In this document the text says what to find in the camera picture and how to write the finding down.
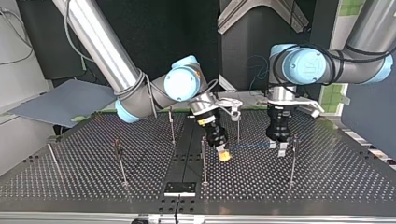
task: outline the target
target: white wall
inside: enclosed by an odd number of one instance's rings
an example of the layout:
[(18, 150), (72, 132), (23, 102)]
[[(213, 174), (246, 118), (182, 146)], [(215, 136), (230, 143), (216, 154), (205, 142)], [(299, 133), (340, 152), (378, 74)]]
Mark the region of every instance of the white wall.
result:
[[(15, 0), (0, 0), (0, 7), (19, 14)], [(23, 36), (18, 21), (10, 19)], [(0, 31), (0, 63), (18, 60), (30, 52), (2, 18)], [(0, 65), (0, 175), (46, 145), (53, 134), (47, 123), (2, 114), (49, 89), (35, 55), (19, 63)]]
[[(15, 0), (1, 0), (0, 7), (8, 8), (19, 14)], [(12, 19), (11, 22), (20, 34), (23, 34), (18, 21)], [(0, 63), (18, 60), (29, 53), (29, 48), (13, 34), (2, 19), (0, 19), (0, 30)], [(0, 65), (0, 107), (37, 95), (48, 89), (49, 86), (43, 78), (35, 55), (20, 63)]]

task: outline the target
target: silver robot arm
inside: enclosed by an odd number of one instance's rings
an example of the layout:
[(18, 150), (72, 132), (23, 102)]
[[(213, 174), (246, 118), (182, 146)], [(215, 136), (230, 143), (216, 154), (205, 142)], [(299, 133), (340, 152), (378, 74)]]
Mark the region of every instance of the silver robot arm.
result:
[(390, 49), (396, 38), (396, 0), (367, 0), (343, 50), (315, 45), (276, 45), (271, 49), (266, 135), (288, 142), (289, 118), (297, 105), (317, 102), (298, 97), (296, 85), (311, 83), (369, 84), (384, 80), (393, 65)]
[[(230, 159), (225, 149), (227, 133), (219, 123), (219, 107), (227, 100), (219, 100), (210, 92), (195, 57), (173, 63), (166, 75), (150, 82), (134, 65), (94, 0), (53, 0), (53, 3), (69, 19), (68, 23), (114, 89), (121, 119), (136, 122), (156, 114), (156, 110), (190, 100), (192, 113), (206, 130), (208, 144), (216, 147), (222, 161)], [(240, 102), (228, 101), (233, 119), (239, 119)]]

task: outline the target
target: yellow object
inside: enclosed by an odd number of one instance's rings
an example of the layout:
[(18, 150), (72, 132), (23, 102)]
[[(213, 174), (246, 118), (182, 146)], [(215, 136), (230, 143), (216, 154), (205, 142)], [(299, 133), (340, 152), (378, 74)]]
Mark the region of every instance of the yellow object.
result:
[(198, 120), (199, 125), (205, 125), (205, 122), (206, 122), (206, 120), (204, 120), (204, 119)]
[(230, 152), (227, 150), (219, 152), (219, 160), (220, 161), (229, 161), (231, 157), (232, 156), (231, 156)]

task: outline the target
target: gray sheet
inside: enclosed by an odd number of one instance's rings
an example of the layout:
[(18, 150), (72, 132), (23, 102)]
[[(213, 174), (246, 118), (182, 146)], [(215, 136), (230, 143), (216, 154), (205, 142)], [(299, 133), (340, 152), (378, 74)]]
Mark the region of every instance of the gray sheet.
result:
[(28, 119), (72, 128), (77, 116), (88, 117), (116, 100), (109, 87), (90, 82), (68, 80), (48, 93), (26, 102), (9, 113)]

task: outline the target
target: perforated table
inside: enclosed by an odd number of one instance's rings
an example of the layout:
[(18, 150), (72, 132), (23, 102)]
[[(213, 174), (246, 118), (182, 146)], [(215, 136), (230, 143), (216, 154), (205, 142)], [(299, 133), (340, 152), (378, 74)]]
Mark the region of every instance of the perforated table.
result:
[[(236, 122), (223, 114), (233, 158), (220, 162), (206, 146), (206, 186), (205, 132), (185, 113), (176, 113), (174, 121), (175, 146), (167, 114), (126, 124), (105, 113), (80, 123), (52, 145), (58, 165), (45, 147), (0, 177), (0, 218), (33, 212), (28, 217), (396, 220), (396, 173), (326, 119), (301, 112), (292, 118), (290, 129), (301, 139), (292, 185), (293, 154), (288, 149), (282, 158), (269, 148), (265, 111), (243, 111), (239, 143)], [(128, 186), (113, 151), (116, 137), (125, 151)], [(194, 183), (195, 196), (165, 197), (166, 185), (175, 182)]]

